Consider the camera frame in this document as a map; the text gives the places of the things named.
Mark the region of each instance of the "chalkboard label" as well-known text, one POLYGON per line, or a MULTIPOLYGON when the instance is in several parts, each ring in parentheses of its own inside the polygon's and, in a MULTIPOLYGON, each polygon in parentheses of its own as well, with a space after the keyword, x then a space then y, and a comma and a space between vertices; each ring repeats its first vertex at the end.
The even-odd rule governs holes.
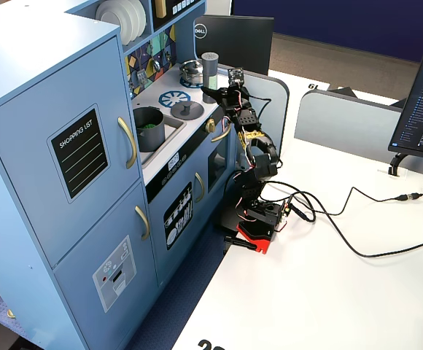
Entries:
POLYGON ((108 166, 95 109, 59 133, 51 144, 71 198, 108 166))
POLYGON ((163 216, 166 232, 166 248, 171 249, 193 215, 192 182, 189 182, 163 216))

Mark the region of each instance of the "dishwasher label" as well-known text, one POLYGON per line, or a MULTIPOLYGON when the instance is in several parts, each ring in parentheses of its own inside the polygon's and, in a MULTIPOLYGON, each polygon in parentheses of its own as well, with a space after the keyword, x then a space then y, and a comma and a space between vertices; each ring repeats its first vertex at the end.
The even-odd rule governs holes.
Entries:
POLYGON ((166 248, 171 249, 193 215, 192 182, 189 182, 164 215, 166 248))

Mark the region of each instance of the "black clamp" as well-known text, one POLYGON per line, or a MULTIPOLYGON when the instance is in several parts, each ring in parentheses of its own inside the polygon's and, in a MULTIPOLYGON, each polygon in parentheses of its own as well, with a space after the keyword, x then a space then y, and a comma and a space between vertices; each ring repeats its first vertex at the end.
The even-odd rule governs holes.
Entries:
POLYGON ((406 158, 408 155, 404 155, 403 153, 398 153, 390 162, 390 167, 388 168, 388 174, 393 176, 398 176, 398 166, 406 158))

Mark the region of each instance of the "gray partition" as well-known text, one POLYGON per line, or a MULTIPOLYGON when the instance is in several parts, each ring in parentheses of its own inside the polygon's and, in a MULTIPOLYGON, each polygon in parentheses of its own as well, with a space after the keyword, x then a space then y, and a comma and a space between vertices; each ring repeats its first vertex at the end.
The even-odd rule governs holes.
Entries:
MULTIPOLYGON (((389 163, 388 151, 401 109, 343 96, 309 91, 299 107, 295 138, 389 163)), ((409 156, 401 168, 423 174, 423 158, 409 156)))

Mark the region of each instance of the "gold handle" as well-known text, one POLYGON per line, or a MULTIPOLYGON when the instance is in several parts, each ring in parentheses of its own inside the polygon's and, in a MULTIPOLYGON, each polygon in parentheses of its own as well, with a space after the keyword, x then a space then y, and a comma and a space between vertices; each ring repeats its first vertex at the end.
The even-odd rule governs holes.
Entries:
POLYGON ((121 117, 117 118, 117 124, 119 124, 119 126, 124 130, 125 134, 129 138, 129 141, 131 142, 132 157, 125 164, 127 169, 130 169, 130 168, 132 168, 133 164, 136 162, 136 159, 137 159, 136 140, 133 139, 131 129, 129 129, 129 127, 127 126, 127 124, 125 124, 125 121, 121 117))
POLYGON ((145 241, 148 236, 150 236, 150 224, 148 223, 148 219, 144 212, 138 206, 136 206, 136 212, 141 217, 141 219, 144 220, 145 228, 147 229, 147 232, 141 237, 141 239, 145 241))
POLYGON ((211 139, 211 142, 218 142, 219 140, 223 140, 231 131, 231 123, 228 124, 228 127, 226 128, 225 132, 221 135, 215 137, 214 139, 211 139))
POLYGON ((205 196, 205 184, 203 183, 203 180, 201 178, 201 176, 198 173, 195 173, 195 177, 197 178, 197 180, 200 182, 200 186, 202 186, 202 194, 200 195, 199 198, 197 198, 195 200, 196 203, 200 202, 203 197, 205 196))

